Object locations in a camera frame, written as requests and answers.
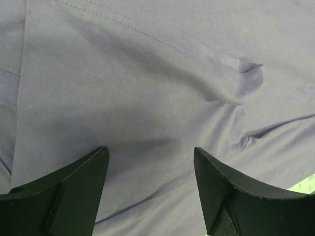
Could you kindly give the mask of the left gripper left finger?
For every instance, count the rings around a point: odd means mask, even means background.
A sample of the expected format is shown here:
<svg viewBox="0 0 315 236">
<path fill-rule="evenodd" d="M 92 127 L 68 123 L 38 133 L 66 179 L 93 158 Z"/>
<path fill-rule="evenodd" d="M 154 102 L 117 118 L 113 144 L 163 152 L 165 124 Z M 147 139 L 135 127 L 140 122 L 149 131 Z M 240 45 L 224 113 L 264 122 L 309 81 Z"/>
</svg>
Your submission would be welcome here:
<svg viewBox="0 0 315 236">
<path fill-rule="evenodd" d="M 99 147 L 72 164 L 0 197 L 2 236 L 90 236 L 109 164 Z"/>
</svg>

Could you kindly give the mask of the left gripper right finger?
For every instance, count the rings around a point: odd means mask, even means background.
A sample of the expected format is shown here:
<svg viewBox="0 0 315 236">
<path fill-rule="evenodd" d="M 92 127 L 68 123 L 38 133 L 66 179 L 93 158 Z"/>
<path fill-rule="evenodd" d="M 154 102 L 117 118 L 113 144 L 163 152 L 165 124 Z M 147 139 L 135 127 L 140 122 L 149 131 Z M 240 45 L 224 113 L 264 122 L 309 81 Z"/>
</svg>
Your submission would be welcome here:
<svg viewBox="0 0 315 236">
<path fill-rule="evenodd" d="M 313 236 L 315 196 L 284 190 L 194 149 L 197 187 L 209 236 Z"/>
</svg>

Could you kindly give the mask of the purple t-shirt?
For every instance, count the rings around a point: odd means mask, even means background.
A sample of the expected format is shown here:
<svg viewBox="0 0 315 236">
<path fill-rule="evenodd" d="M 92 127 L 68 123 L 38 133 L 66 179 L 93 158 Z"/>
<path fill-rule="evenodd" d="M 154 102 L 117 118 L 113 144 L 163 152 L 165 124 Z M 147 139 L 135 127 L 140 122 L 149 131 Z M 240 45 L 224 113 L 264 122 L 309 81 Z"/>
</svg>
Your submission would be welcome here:
<svg viewBox="0 0 315 236">
<path fill-rule="evenodd" d="M 1 1 L 1 193 L 99 146 L 95 236 L 205 235 L 195 147 L 313 193 L 314 1 Z"/>
</svg>

